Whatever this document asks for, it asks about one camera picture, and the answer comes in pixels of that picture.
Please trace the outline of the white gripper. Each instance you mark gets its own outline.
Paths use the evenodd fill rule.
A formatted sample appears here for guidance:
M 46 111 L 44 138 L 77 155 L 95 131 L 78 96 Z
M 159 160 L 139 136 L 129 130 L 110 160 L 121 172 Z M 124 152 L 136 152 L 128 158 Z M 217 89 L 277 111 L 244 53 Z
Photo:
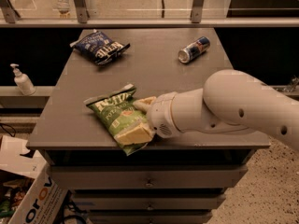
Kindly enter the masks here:
M 133 101 L 133 106 L 147 113 L 148 123 L 136 123 L 125 128 L 114 136 L 115 140 L 124 146 L 132 144 L 148 143 L 152 140 L 155 132 L 162 138 L 172 138 L 180 135 L 172 118 L 172 103 L 177 95 L 170 92 Z

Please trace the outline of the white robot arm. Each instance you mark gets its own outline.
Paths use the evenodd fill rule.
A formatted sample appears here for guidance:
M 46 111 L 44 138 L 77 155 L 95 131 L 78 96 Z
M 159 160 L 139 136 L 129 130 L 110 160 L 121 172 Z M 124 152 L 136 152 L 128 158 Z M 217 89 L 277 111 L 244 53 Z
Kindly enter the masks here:
M 121 145 L 148 143 L 181 133 L 266 133 L 299 150 L 299 102 L 241 71 L 220 70 L 201 89 L 134 102 L 146 113 L 115 135 Z

